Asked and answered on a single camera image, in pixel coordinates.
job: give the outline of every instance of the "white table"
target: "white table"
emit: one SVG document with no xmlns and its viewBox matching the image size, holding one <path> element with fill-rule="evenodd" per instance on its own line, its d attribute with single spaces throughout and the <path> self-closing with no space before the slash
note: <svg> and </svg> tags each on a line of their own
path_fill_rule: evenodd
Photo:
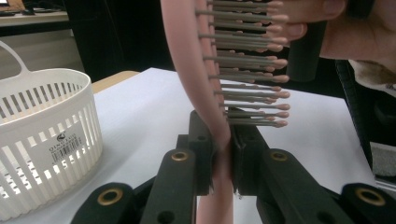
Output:
<svg viewBox="0 0 396 224">
<path fill-rule="evenodd" d="M 38 24 L 54 21 L 69 21 L 67 12 L 36 13 L 34 16 L 24 16 L 21 13 L 11 17 L 0 17 L 0 27 Z"/>
<path fill-rule="evenodd" d="M 347 106 L 342 99 L 291 91 L 289 126 L 260 128 L 270 147 L 294 154 L 324 187 L 375 185 Z M 61 199 L 8 223 L 70 223 L 98 187 L 109 182 L 139 186 L 157 174 L 177 136 L 188 133 L 193 110 L 177 74 L 149 69 L 95 94 L 104 139 L 103 158 L 84 183 Z M 234 223 L 261 223 L 255 198 L 235 196 Z"/>
</svg>

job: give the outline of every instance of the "white basket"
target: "white basket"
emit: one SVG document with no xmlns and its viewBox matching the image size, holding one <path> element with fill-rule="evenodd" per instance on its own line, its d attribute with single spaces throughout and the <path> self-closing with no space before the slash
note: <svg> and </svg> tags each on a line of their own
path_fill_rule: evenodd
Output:
<svg viewBox="0 0 396 224">
<path fill-rule="evenodd" d="M 90 78 L 69 69 L 0 80 L 0 221 L 28 213 L 75 186 L 102 154 Z"/>
</svg>

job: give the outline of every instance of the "pink hairbrush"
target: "pink hairbrush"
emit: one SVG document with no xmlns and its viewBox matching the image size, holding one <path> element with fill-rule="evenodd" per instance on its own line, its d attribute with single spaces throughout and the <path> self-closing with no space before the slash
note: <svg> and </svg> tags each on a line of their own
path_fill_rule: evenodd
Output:
<svg viewBox="0 0 396 224">
<path fill-rule="evenodd" d="M 202 197 L 197 223 L 233 223 L 233 184 L 230 159 L 230 124 L 282 127 L 289 105 L 272 105 L 289 93 L 280 87 L 251 84 L 221 84 L 220 79 L 287 82 L 287 76 L 271 72 L 286 66 L 286 60 L 257 54 L 280 51 L 286 38 L 271 38 L 279 32 L 283 15 L 266 16 L 282 7 L 269 3 L 206 0 L 162 0 L 163 23 L 174 66 L 195 110 L 218 146 L 213 167 L 214 192 Z M 229 107 L 246 109 L 228 111 Z M 281 110 L 268 114 L 262 109 Z"/>
</svg>

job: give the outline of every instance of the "basket handle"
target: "basket handle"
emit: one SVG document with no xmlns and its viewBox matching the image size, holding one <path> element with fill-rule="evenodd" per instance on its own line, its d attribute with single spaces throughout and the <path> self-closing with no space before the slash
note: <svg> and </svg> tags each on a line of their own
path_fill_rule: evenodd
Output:
<svg viewBox="0 0 396 224">
<path fill-rule="evenodd" d="M 23 76 L 23 75 L 28 75 L 30 73 L 29 69 L 27 69 L 25 63 L 21 59 L 21 57 L 15 52 L 12 48 L 10 48 L 6 43 L 0 41 L 0 47 L 8 51 L 14 58 L 17 60 L 17 62 L 21 66 L 21 72 L 17 76 Z"/>
</svg>

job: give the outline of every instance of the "finger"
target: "finger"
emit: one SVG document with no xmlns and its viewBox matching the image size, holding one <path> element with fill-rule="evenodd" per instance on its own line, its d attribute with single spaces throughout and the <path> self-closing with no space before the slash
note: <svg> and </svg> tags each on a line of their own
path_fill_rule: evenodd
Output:
<svg viewBox="0 0 396 224">
<path fill-rule="evenodd" d="M 303 37 L 306 33 L 306 23 L 287 23 L 276 36 L 286 37 L 288 42 Z"/>
<path fill-rule="evenodd" d="M 285 0 L 276 14 L 288 15 L 291 23 L 331 20 L 346 7 L 346 0 Z"/>
</svg>

